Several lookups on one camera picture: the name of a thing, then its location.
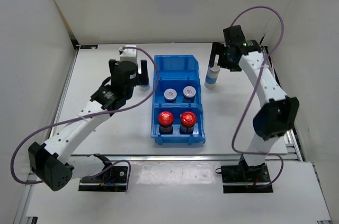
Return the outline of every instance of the robotic arm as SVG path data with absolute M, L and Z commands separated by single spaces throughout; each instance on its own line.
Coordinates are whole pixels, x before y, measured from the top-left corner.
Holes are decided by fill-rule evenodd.
M 209 67 L 214 66 L 219 55 L 218 66 L 230 71 L 243 70 L 254 87 L 264 60 L 262 48 L 255 40 L 245 40 L 240 25 L 224 29 L 224 38 L 225 44 L 213 43 Z M 255 134 L 246 152 L 267 154 L 278 138 L 294 127 L 299 101 L 280 88 L 268 65 L 264 65 L 256 93 L 261 109 L 253 119 Z M 257 177 L 265 158 L 265 155 L 242 154 L 239 169 L 243 178 Z
M 67 124 L 60 133 L 41 145 L 34 142 L 28 149 L 31 170 L 53 191 L 62 189 L 71 179 L 97 174 L 110 165 L 108 159 L 99 154 L 76 160 L 71 156 L 82 141 L 112 115 L 83 116 L 117 110 L 132 97 L 136 85 L 149 86 L 147 63 L 141 61 L 141 73 L 138 73 L 137 50 L 133 46 L 121 49 L 120 61 L 110 60 L 109 68 L 111 76 L 104 80 L 77 115 L 83 119 Z

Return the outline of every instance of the dark bottle with red cap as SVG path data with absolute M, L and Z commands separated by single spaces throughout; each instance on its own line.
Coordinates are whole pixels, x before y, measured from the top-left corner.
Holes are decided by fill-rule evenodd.
M 181 114 L 180 133 L 192 134 L 196 122 L 197 116 L 193 112 L 191 111 L 183 112 Z
M 160 134 L 172 134 L 173 133 L 173 114 L 169 111 L 163 111 L 158 116 L 159 132 Z

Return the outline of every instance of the red lid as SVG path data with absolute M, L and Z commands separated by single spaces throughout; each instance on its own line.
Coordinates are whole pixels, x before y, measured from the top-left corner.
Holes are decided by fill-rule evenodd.
M 190 111 L 183 112 L 181 115 L 181 123 L 185 126 L 194 126 L 197 122 L 197 116 Z
M 174 121 L 173 114 L 168 111 L 163 111 L 158 116 L 159 124 L 162 126 L 168 126 L 171 125 Z

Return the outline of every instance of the white wall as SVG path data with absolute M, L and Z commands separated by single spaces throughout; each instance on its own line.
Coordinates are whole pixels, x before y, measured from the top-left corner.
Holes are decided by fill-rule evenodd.
M 273 62 L 283 88 L 300 101 L 297 133 L 339 223 L 339 0 L 291 0 L 283 17 Z
M 222 30 L 242 10 L 270 5 L 284 11 L 289 0 L 56 0 L 81 44 L 222 41 Z M 260 39 L 276 21 L 252 11 L 239 23 L 248 38 Z
M 30 132 L 53 120 L 73 56 L 53 0 L 0 0 L 1 223 L 13 223 L 24 189 L 10 175 L 12 152 Z M 24 148 L 15 170 L 25 180 Z

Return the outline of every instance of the blue plastic tray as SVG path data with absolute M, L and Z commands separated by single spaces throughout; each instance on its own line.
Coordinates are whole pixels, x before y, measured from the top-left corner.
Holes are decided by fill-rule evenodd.
M 192 55 L 155 56 L 154 60 L 159 68 L 159 86 L 153 95 L 151 137 L 159 145 L 205 143 L 198 61 Z M 153 85 L 156 76 L 154 71 Z M 182 92 L 186 86 L 193 86 L 197 90 L 193 103 L 183 103 Z M 168 88 L 177 91 L 177 99 L 174 103 L 166 102 L 164 99 L 164 91 Z M 174 115 L 173 133 L 170 135 L 159 133 L 158 115 L 162 111 L 170 111 Z M 180 134 L 180 115 L 185 111 L 192 111 L 197 115 L 197 123 L 191 135 Z

